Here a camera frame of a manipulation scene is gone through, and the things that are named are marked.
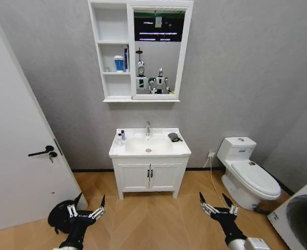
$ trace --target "toilet seat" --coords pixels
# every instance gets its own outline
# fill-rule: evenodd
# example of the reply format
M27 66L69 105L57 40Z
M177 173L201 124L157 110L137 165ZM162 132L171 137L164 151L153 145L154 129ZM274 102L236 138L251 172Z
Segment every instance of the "toilet seat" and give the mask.
M256 191L269 196L280 195L280 186L277 181L256 163L249 160L238 161L232 163L231 167Z

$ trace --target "wall outlet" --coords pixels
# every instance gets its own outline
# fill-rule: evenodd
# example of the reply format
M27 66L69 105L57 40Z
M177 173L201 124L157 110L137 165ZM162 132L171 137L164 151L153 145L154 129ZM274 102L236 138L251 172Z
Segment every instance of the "wall outlet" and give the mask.
M213 158L215 156L215 154L216 154L215 152L209 152L207 157L208 158Z

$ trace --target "wooden floor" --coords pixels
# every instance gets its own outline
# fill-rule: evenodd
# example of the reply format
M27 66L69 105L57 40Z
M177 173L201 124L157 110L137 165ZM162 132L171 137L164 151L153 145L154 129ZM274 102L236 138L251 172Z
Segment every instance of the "wooden floor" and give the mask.
M227 194L220 177L213 172L219 192ZM86 232L84 249L228 249L220 225L199 207L201 191L213 206L221 206L208 171L187 171L177 199L171 193L128 193L118 199L114 173L75 173L89 203L99 207L106 194L106 213ZM283 194L264 208L275 208L288 198ZM267 218L240 209L237 225L246 236L263 238L271 249L288 249ZM0 250L52 250L66 238L56 235L47 220L35 221L0 230Z

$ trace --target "blue cup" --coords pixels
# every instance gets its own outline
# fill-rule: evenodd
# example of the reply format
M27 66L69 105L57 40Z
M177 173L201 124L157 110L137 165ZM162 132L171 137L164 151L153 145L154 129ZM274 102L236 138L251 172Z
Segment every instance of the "blue cup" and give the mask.
M117 72L123 72L123 57L114 56L114 62L116 63Z

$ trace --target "gray wall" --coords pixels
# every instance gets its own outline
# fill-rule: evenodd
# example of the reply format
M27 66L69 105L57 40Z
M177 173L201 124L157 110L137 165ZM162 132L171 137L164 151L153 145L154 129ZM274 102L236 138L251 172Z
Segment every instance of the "gray wall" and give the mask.
M294 192L307 184L307 110L271 152L263 167Z
M102 103L85 0L0 1L0 22L73 169L111 168L115 129L146 120L180 128L189 167L236 135L263 164L307 112L307 0L195 0L179 104Z

